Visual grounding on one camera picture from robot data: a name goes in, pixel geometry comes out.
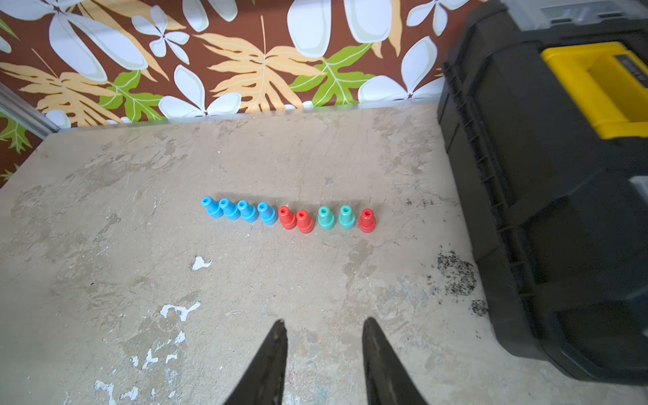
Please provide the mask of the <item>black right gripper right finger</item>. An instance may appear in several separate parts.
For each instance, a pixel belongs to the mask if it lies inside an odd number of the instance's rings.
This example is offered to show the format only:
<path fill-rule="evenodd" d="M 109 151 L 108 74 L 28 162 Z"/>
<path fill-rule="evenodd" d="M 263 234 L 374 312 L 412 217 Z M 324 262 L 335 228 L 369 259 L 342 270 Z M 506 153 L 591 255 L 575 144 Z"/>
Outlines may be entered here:
<path fill-rule="evenodd" d="M 369 404 L 427 404 L 373 317 L 364 321 L 362 349 Z"/>

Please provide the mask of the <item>green stamp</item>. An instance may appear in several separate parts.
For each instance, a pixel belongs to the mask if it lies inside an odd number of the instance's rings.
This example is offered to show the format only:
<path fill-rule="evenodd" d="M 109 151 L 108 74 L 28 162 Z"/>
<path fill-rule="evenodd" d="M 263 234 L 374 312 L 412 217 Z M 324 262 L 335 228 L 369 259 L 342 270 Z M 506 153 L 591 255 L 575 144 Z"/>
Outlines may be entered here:
<path fill-rule="evenodd" d="M 335 226 L 334 214 L 327 206 L 320 207 L 317 220 L 320 227 L 325 231 L 330 231 Z"/>
<path fill-rule="evenodd" d="M 339 224 L 342 228 L 349 230 L 355 225 L 356 217 L 354 210 L 349 205 L 344 205 L 340 209 Z"/>

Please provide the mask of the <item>red stamp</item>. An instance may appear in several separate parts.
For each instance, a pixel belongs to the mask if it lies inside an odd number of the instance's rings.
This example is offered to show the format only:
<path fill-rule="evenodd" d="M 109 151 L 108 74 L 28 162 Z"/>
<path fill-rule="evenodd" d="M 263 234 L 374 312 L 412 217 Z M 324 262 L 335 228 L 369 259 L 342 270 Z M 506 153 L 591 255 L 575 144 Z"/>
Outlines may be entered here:
<path fill-rule="evenodd" d="M 297 217 L 287 206 L 283 206 L 279 209 L 278 218 L 280 224 L 287 231 L 289 231 L 290 229 L 295 229 L 295 227 L 297 226 Z"/>
<path fill-rule="evenodd" d="M 359 228 L 364 233 L 372 233 L 376 229 L 376 216 L 372 209 L 364 209 L 358 220 Z"/>
<path fill-rule="evenodd" d="M 315 222 L 310 214 L 302 209 L 296 214 L 296 225 L 302 234 L 310 234 L 315 228 Z"/>

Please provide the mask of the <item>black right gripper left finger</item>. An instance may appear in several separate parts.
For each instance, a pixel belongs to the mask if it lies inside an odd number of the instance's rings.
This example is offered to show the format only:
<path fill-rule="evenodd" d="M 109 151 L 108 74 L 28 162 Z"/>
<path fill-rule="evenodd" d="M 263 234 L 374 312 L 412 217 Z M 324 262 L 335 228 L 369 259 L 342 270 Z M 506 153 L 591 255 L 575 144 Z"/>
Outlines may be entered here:
<path fill-rule="evenodd" d="M 230 404 L 281 404 L 285 389 L 288 336 L 285 322 L 277 320 L 251 364 L 224 402 Z"/>

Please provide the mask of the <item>blue stamp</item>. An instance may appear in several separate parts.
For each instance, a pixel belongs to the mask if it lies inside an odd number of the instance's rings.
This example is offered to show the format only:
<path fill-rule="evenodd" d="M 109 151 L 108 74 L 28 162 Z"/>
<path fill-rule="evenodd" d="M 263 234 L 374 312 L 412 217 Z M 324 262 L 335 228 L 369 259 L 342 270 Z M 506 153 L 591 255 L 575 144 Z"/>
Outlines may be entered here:
<path fill-rule="evenodd" d="M 258 210 L 253 204 L 250 204 L 246 200 L 241 200 L 240 202 L 238 202 L 236 207 L 238 208 L 240 216 L 244 221 L 248 223 L 254 223 L 257 221 Z"/>
<path fill-rule="evenodd" d="M 223 211 L 224 217 L 230 220 L 237 220 L 241 217 L 241 213 L 237 207 L 237 204 L 229 200 L 228 198 L 222 198 L 219 201 L 219 207 Z"/>
<path fill-rule="evenodd" d="M 212 197 L 205 197 L 202 200 L 202 206 L 205 208 L 207 214 L 214 219 L 219 219 L 224 215 L 223 210 L 219 206 L 219 202 L 215 201 Z"/>
<path fill-rule="evenodd" d="M 267 202 L 258 204 L 258 214 L 261 221 L 268 226 L 275 224 L 278 220 L 277 211 Z"/>

